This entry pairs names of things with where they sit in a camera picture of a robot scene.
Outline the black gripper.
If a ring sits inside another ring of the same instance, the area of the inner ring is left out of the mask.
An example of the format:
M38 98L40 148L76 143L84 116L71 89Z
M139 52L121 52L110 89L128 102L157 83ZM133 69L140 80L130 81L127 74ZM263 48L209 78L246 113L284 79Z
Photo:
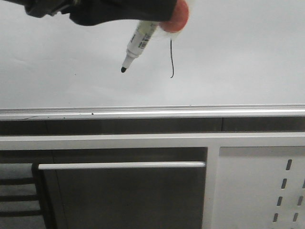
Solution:
M24 7L27 15L42 18L60 12L74 23L95 26L117 20L161 21L169 33L181 31L189 19L185 0L11 0Z

